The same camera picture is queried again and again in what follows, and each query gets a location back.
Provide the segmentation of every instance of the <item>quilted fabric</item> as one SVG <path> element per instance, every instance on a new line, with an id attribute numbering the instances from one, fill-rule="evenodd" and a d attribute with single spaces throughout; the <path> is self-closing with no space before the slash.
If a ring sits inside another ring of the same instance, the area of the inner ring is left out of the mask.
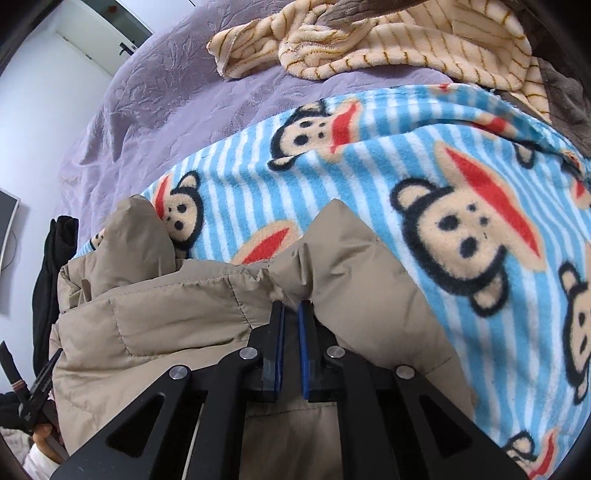
<path id="1" fill-rule="evenodd" d="M 287 0 L 214 0 L 152 36 L 117 72 L 59 171 L 56 214 L 80 219 L 82 242 L 122 198 L 143 191 L 191 153 L 290 108 L 376 87 L 449 82 L 431 69 L 380 67 L 325 82 L 274 67 L 247 79 L 216 73 L 205 45 L 221 30 L 266 17 Z"/>

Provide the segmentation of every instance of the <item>tv screen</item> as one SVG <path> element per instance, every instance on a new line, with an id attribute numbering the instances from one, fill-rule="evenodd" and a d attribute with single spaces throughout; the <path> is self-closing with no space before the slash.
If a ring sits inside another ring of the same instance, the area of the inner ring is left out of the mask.
<path id="1" fill-rule="evenodd" d="M 8 234 L 10 233 L 14 213 L 17 211 L 18 202 L 18 198 L 0 189 L 0 245 L 2 246 L 0 265 L 2 265 Z"/>

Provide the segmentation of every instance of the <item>blue gripper pad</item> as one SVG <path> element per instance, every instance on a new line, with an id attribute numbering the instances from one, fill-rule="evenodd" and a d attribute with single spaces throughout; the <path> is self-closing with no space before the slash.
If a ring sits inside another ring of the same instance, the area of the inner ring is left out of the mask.
<path id="1" fill-rule="evenodd" d="M 275 394 L 281 391 L 283 380 L 283 348 L 285 344 L 285 307 L 281 308 L 281 320 L 279 324 L 279 338 L 277 339 L 277 353 L 275 355 Z"/>
<path id="2" fill-rule="evenodd" d="M 306 324 L 304 312 L 301 307 L 297 312 L 298 333 L 300 335 L 300 367 L 301 367 L 301 391 L 305 400 L 310 396 L 310 360 L 308 358 L 308 346 L 306 342 Z"/>

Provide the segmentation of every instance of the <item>black cable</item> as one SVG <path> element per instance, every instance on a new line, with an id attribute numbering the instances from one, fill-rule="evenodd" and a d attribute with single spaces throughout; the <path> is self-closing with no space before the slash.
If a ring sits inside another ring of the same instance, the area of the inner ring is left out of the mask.
<path id="1" fill-rule="evenodd" d="M 0 272 L 3 272 L 4 270 L 6 270 L 8 267 L 10 267 L 10 265 L 12 265 L 12 262 L 14 262 L 14 258 L 17 256 L 17 236 L 16 234 L 10 230 L 10 233 L 12 233 L 12 236 L 14 236 L 14 253 L 12 254 L 12 258 L 10 259 L 10 262 L 8 262 L 6 265 L 4 265 Z"/>

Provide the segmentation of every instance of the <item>blue striped blanket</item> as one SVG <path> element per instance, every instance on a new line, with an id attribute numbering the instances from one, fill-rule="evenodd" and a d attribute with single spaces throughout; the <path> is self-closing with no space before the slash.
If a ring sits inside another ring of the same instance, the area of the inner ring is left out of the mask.
<path id="1" fill-rule="evenodd" d="M 142 194 L 179 257 L 235 264 L 271 257 L 344 201 L 445 327 L 475 423 L 534 479 L 591 408 L 590 178 L 551 127 L 452 83 L 303 105 L 185 158 Z"/>

